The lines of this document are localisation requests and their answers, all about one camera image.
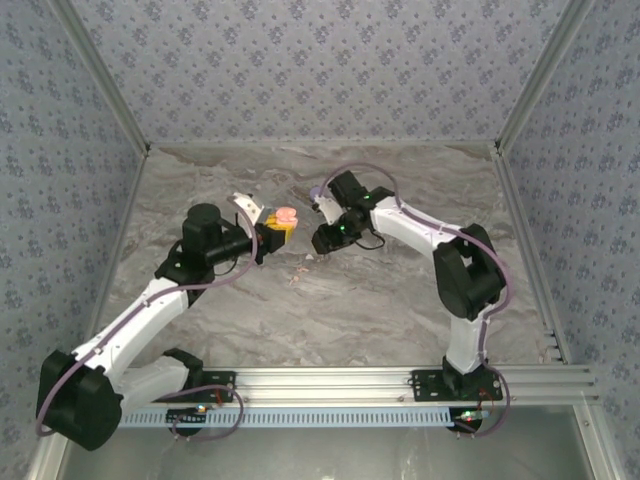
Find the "aluminium frame leg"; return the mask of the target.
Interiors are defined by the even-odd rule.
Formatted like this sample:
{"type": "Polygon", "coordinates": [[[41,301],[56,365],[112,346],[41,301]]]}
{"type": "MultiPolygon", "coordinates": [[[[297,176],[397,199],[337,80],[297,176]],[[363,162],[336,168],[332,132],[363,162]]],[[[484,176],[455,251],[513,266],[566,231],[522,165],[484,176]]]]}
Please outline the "aluminium frame leg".
{"type": "Polygon", "coordinates": [[[589,464],[595,480],[627,480],[614,437],[599,405],[573,407],[589,464]]]}
{"type": "Polygon", "coordinates": [[[26,480],[57,480],[68,444],[59,434],[40,439],[26,480]]]}

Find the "aluminium side rail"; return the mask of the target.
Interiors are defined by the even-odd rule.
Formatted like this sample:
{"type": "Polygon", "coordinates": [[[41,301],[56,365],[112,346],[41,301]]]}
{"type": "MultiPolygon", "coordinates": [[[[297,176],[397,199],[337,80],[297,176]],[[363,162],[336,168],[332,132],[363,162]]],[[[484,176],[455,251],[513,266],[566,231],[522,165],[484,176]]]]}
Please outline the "aluminium side rail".
{"type": "Polygon", "coordinates": [[[99,323],[100,317],[102,315],[102,310],[106,305],[106,302],[108,301],[109,291],[110,291],[112,282],[114,280],[115,274],[117,272],[122,250],[124,248],[124,241],[126,239],[127,228],[130,222],[133,207],[135,205],[139,185],[141,182],[141,178],[143,175],[144,167],[145,167],[148,156],[149,154],[147,152],[142,154],[139,166],[136,169],[136,172],[133,178],[133,183],[131,185],[131,189],[129,191],[127,201],[124,206],[124,211],[119,224],[119,229],[115,237],[115,243],[113,245],[113,249],[109,257],[109,262],[107,264],[106,275],[98,291],[98,295],[96,298],[96,305],[92,311],[91,326],[89,327],[89,331],[93,331],[95,329],[95,326],[99,323]]]}
{"type": "Polygon", "coordinates": [[[554,363],[562,363],[564,365],[572,364],[573,359],[568,342],[564,336],[563,325],[546,280],[543,265],[539,258],[538,250],[509,162],[498,147],[494,147],[492,159],[495,164],[498,181],[503,190],[506,207],[515,229],[519,251],[524,263],[529,285],[535,298],[538,313],[545,330],[548,331],[549,336],[555,340],[548,357],[554,363]]]}

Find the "aluminium corner post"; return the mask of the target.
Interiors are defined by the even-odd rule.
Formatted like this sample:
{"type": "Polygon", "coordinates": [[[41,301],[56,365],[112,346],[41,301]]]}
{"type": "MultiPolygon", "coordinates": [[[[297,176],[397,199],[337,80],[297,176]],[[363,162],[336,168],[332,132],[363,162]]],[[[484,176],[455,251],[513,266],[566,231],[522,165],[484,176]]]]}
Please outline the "aluminium corner post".
{"type": "Polygon", "coordinates": [[[496,150],[505,156],[513,147],[536,104],[565,56],[596,0],[567,0],[506,122],[496,138],[496,150]]]}
{"type": "Polygon", "coordinates": [[[123,133],[136,151],[143,158],[146,158],[149,151],[149,143],[145,139],[133,112],[127,105],[125,98],[116,84],[115,78],[102,59],[90,32],[84,26],[75,6],[71,0],[46,1],[61,23],[71,44],[80,55],[92,80],[100,90],[123,133]]]}

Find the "long aluminium base rail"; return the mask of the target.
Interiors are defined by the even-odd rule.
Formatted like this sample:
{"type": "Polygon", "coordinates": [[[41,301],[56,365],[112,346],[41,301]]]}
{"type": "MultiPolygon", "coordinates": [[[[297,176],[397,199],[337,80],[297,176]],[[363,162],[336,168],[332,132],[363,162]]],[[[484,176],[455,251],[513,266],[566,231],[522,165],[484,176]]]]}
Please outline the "long aluminium base rail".
{"type": "MultiPolygon", "coordinates": [[[[251,407],[404,406],[414,402],[410,374],[395,367],[235,367],[236,389],[251,407]]],[[[600,392],[590,368],[580,365],[503,365],[502,400],[485,406],[596,404],[600,392]]]]}

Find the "grey metal panel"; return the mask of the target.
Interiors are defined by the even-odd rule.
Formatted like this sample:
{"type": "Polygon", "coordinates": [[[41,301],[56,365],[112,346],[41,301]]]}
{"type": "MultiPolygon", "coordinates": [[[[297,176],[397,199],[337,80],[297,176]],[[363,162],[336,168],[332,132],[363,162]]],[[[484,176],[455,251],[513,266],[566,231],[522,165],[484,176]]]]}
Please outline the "grey metal panel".
{"type": "Polygon", "coordinates": [[[574,430],[508,423],[472,440],[446,429],[242,429],[178,442],[127,429],[72,447],[57,480],[595,480],[574,430]]]}

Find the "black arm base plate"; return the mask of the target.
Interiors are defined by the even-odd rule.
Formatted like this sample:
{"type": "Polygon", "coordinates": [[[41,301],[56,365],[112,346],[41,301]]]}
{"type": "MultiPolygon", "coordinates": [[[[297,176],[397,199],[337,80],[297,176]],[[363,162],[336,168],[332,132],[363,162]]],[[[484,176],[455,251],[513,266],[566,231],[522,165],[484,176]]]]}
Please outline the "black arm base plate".
{"type": "Polygon", "coordinates": [[[483,367],[466,375],[456,370],[413,370],[408,384],[416,402],[477,402],[504,398],[499,377],[483,367]]]}
{"type": "Polygon", "coordinates": [[[232,370],[166,369],[152,377],[150,403],[230,403],[233,394],[225,389],[207,389],[205,386],[222,385],[234,389],[236,372],[232,370]]]}

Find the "small circuit board with LED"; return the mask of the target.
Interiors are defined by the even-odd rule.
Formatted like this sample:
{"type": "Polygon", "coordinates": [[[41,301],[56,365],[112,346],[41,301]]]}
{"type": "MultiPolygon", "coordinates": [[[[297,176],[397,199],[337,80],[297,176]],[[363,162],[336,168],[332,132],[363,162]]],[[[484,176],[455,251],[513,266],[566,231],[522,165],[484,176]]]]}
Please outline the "small circuit board with LED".
{"type": "Polygon", "coordinates": [[[491,409],[485,410],[480,407],[450,408],[449,414],[453,424],[449,427],[449,430],[457,433],[475,434],[481,428],[483,421],[492,413],[491,409]]]}
{"type": "Polygon", "coordinates": [[[189,428],[191,425],[203,425],[206,422],[207,413],[201,412],[195,407],[171,408],[165,414],[165,423],[177,428],[189,428]]]}

